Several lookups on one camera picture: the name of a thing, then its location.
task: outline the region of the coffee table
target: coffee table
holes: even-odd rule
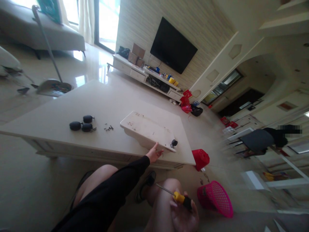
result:
[[[148,152],[120,127],[120,122],[130,112],[137,111],[169,128],[178,141],[177,152],[165,152],[153,167],[178,169],[184,164],[195,165],[180,117],[124,90],[123,86],[110,88],[99,81],[90,81],[1,126],[0,133],[21,137],[37,150],[37,154],[51,158],[128,164]],[[69,124],[82,122],[85,115],[95,117],[92,124],[97,130],[92,133],[70,130]]]

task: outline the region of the television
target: television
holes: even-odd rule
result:
[[[182,74],[197,48],[162,17],[150,53]]]

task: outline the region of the black chair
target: black chair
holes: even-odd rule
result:
[[[275,143],[274,138],[267,131],[262,130],[262,129],[257,129],[255,131],[252,131],[251,133],[241,137],[239,140],[240,141],[236,141],[236,142],[242,142],[242,143],[237,144],[236,146],[244,144],[248,149],[237,152],[236,154],[251,150],[255,152],[257,155],[264,155],[265,149]]]

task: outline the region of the cardboard box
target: cardboard box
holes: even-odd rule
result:
[[[133,54],[132,52],[129,52],[128,61],[130,61],[132,64],[136,64],[136,61],[138,59],[138,56]]]
[[[134,53],[135,55],[137,55],[139,58],[142,59],[142,58],[144,58],[145,50],[134,43],[133,48],[132,48],[132,53]]]
[[[136,61],[136,66],[142,68],[145,64],[145,61],[143,61],[141,58],[138,58]]]

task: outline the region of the screwdriver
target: screwdriver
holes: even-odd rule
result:
[[[171,191],[167,190],[166,188],[156,184],[159,188],[163,189],[164,191],[168,192],[169,194],[172,194],[174,196],[174,199],[182,204],[184,207],[186,207],[189,211],[192,210],[191,206],[191,199],[189,197],[186,197],[184,195],[181,195],[179,192],[172,193]]]

